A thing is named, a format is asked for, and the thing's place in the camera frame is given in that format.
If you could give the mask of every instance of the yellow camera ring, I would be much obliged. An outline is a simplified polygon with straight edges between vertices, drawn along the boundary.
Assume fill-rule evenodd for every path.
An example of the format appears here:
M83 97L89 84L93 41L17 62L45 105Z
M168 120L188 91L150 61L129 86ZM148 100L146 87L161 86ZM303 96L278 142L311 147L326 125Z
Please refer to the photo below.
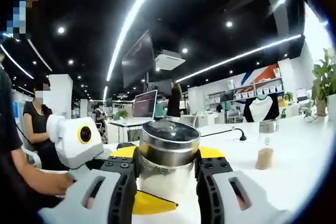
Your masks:
M88 125L83 125L82 127L79 128L77 132L77 138L80 143L82 144L90 143L91 137L92 137L91 129Z

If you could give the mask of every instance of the white t-shirt display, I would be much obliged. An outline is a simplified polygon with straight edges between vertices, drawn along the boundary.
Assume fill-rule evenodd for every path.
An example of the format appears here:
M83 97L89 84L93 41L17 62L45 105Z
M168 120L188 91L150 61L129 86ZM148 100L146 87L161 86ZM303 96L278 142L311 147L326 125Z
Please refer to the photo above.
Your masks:
M256 98L249 106L253 120L255 122L263 121L267 116L272 104L273 100L269 96L267 96L265 99Z

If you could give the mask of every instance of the black ceiling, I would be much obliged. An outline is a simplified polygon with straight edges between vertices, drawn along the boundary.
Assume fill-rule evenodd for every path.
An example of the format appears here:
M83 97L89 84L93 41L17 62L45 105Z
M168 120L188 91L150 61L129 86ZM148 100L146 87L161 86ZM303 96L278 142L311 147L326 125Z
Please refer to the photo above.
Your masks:
M173 71L150 72L150 80L178 79L237 54L258 48L279 39L275 17L270 13L269 0L146 0L138 12L119 53L109 82L106 76L121 27L135 0L39 0L29 12L28 31L38 52L53 69L52 73L68 73L74 81L73 99L86 98L82 84L88 86L93 99L130 92L133 99L142 91L141 80L128 89L123 88L121 59L139 37L149 30L155 53L161 49L181 52L186 63ZM304 23L303 0L286 2L289 35L302 33ZM233 26L225 26L227 21ZM66 32L57 33L63 26ZM303 40L289 42L286 51L290 58L298 57ZM27 41L7 40L4 47L15 60L33 76L46 76L50 70L39 60ZM182 82L200 86L251 71L277 62L284 57L278 47L263 50ZM13 84L32 91L31 80L11 61L4 66Z

